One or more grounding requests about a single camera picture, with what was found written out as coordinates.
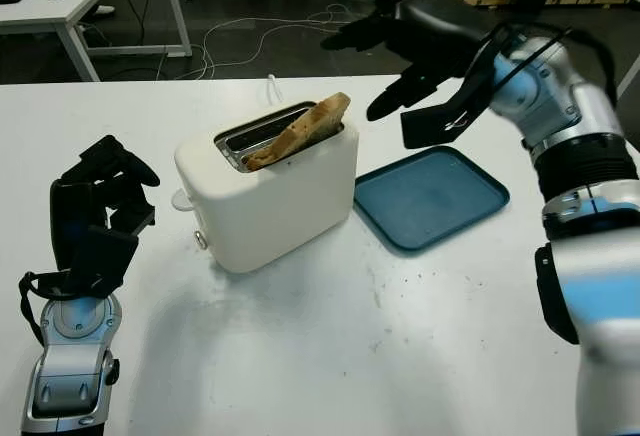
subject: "toaster slot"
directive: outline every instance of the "toaster slot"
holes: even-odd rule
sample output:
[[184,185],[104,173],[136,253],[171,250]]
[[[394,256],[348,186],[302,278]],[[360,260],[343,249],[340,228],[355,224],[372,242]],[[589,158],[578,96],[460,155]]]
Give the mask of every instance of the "toaster slot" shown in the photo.
[[213,143],[229,164],[241,173],[249,173],[251,171],[245,164],[247,157],[271,143],[289,124],[315,105],[312,101],[305,101],[285,108],[220,133],[215,136]]

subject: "white cable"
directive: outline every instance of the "white cable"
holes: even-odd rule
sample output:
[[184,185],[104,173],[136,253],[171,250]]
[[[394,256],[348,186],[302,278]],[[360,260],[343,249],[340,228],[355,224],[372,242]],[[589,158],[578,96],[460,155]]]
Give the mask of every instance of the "white cable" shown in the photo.
[[113,46],[113,43],[109,40],[109,38],[107,38],[104,33],[100,30],[100,28],[98,28],[95,24],[91,24],[91,23],[85,23],[84,21],[80,21],[78,23],[78,26],[86,26],[87,28],[91,28],[94,31],[96,31],[100,37],[103,39],[103,41],[105,43],[107,43],[108,46]]
[[183,79],[183,78],[186,78],[187,76],[191,76],[192,74],[197,74],[197,73],[200,73],[200,75],[195,79],[200,80],[203,78],[207,70],[213,66],[213,59],[211,59],[211,55],[209,54],[209,52],[206,50],[204,46],[200,46],[199,44],[192,44],[191,46],[202,51],[202,63],[204,64],[204,66],[202,66],[201,68],[189,71],[188,73],[181,74],[180,76],[176,76],[175,78],[173,78],[174,80]]
[[[344,11],[331,11],[330,9],[333,7],[337,7],[340,8]],[[240,66],[243,64],[249,64],[251,62],[253,62],[262,52],[262,48],[264,45],[264,40],[265,38],[279,30],[279,29],[283,29],[283,28],[290,28],[290,27],[303,27],[303,28],[308,28],[308,29],[314,29],[314,30],[318,30],[318,31],[322,31],[322,32],[327,32],[327,33],[334,33],[336,31],[333,30],[327,30],[327,29],[323,29],[323,28],[319,28],[316,26],[305,26],[304,24],[298,24],[298,23],[305,23],[305,24],[349,24],[353,21],[349,20],[349,21],[334,21],[334,15],[335,14],[349,14],[352,17],[355,17],[357,15],[360,15],[361,13],[354,13],[352,12],[347,6],[343,5],[343,4],[339,4],[339,3],[333,3],[333,4],[329,4],[325,7],[325,11],[319,12],[319,13],[314,13],[309,15],[306,19],[280,19],[280,18],[256,18],[256,17],[250,17],[250,18],[239,18],[239,19],[234,19],[231,21],[225,21],[223,23],[219,23],[215,26],[213,26],[212,28],[210,28],[204,35],[204,37],[202,38],[202,45],[192,45],[194,47],[198,47],[201,51],[202,51],[202,67],[198,68],[198,69],[194,69],[192,71],[189,71],[188,73],[182,74],[180,76],[175,77],[174,79],[183,79],[186,78],[188,76],[197,74],[198,77],[195,79],[202,79],[203,77],[205,77],[207,70],[211,69],[211,74],[209,75],[209,79],[213,79],[214,75],[215,75],[215,70],[216,70],[216,66]],[[320,19],[314,19],[314,17],[319,16],[319,15],[324,15],[324,14],[328,14],[329,15],[329,19],[327,20],[320,20]],[[235,62],[227,62],[227,63],[215,63],[213,61],[213,57],[211,56],[211,53],[209,52],[209,50],[207,49],[207,38],[217,29],[225,27],[225,26],[229,26],[232,24],[236,24],[236,23],[240,23],[243,21],[260,21],[260,22],[282,22],[282,23],[293,23],[293,24],[286,24],[286,25],[281,25],[281,26],[276,26],[275,28],[271,28],[267,31],[265,31],[261,38],[260,38],[260,42],[258,43],[258,49],[256,50],[256,52],[253,54],[253,56],[251,56],[249,59],[244,60],[244,61],[235,61]],[[164,57],[160,60],[160,64],[158,65],[158,72],[156,74],[156,79],[159,78],[160,75],[160,70],[162,68],[162,64],[164,62]],[[275,79],[271,80],[274,83],[274,89],[276,90],[276,95],[278,96],[278,99],[282,100],[282,93],[280,92],[280,90],[277,88],[277,84],[275,83]]]
[[262,52],[262,46],[264,44],[264,40],[267,36],[269,36],[271,33],[278,31],[280,29],[284,29],[284,28],[307,28],[307,29],[314,29],[316,31],[322,31],[324,33],[337,33],[337,31],[333,31],[331,29],[323,29],[323,28],[317,28],[315,26],[305,26],[304,24],[285,24],[282,26],[276,26],[275,28],[271,28],[268,31],[265,31],[262,34],[262,37],[260,38],[260,43],[258,43],[258,49],[256,50],[255,53],[253,53],[253,56],[251,56],[249,59],[245,59],[244,61],[233,61],[233,62],[228,62],[228,63],[216,63],[215,65],[217,67],[220,66],[241,66],[243,64],[249,64],[252,63],[253,61],[256,60],[256,58],[258,56],[260,56],[260,53]]
[[269,94],[269,83],[273,84],[273,90],[278,97],[278,102],[282,103],[284,101],[284,97],[282,96],[282,91],[280,91],[280,87],[278,86],[278,82],[276,81],[274,74],[267,76],[267,95]]

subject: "tray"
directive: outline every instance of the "tray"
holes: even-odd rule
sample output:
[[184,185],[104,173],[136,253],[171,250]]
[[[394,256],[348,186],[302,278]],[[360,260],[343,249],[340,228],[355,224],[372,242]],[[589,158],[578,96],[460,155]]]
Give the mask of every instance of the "tray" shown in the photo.
[[379,236],[424,249],[494,214],[509,191],[459,151],[437,146],[356,179],[355,204]]

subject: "table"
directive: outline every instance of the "table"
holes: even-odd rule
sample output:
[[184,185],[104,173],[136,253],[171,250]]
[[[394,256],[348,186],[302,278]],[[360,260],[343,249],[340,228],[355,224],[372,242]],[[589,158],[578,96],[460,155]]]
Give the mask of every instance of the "table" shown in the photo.
[[83,81],[99,81],[89,56],[161,54],[191,56],[179,0],[169,0],[180,44],[88,48],[77,29],[80,18],[99,0],[22,0],[0,6],[0,34],[55,32]]
[[[352,98],[358,174],[406,157],[397,115],[365,109],[394,76],[278,80],[290,102]],[[449,81],[424,104],[443,102]],[[0,87],[0,420],[16,434],[41,348],[18,307],[27,270],[54,268],[51,181],[116,135],[160,176],[157,225],[116,294],[122,362],[105,434],[575,434],[578,349],[542,318],[533,261],[543,199],[517,130],[485,114],[455,146],[511,192],[500,213],[430,250],[389,253],[352,212],[268,266],[232,275],[199,250],[193,215],[170,204],[176,146],[269,111],[263,80]],[[638,153],[633,151],[636,161]],[[32,298],[34,311],[40,311]]]

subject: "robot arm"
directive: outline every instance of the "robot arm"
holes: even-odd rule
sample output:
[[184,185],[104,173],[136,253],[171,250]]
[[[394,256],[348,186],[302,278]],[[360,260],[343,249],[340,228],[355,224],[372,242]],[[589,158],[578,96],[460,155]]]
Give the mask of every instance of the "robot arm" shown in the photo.
[[[123,283],[137,234],[154,224],[155,210],[142,185],[160,181],[146,164],[113,136],[80,158],[51,186],[51,239],[59,271],[27,273],[19,284],[20,308],[44,347],[27,392],[23,435],[102,434],[120,368],[109,349],[122,319],[112,292]],[[49,300],[39,325],[29,291]]]
[[[596,50],[607,94],[573,70],[563,37]],[[545,321],[581,348],[578,432],[640,434],[640,181],[612,106],[610,54],[579,31],[526,39],[459,0],[383,0],[323,46],[383,41],[413,65],[372,103],[370,120],[465,78],[447,103],[401,115],[407,148],[454,141],[487,107],[522,133],[546,202],[550,243],[536,252]]]

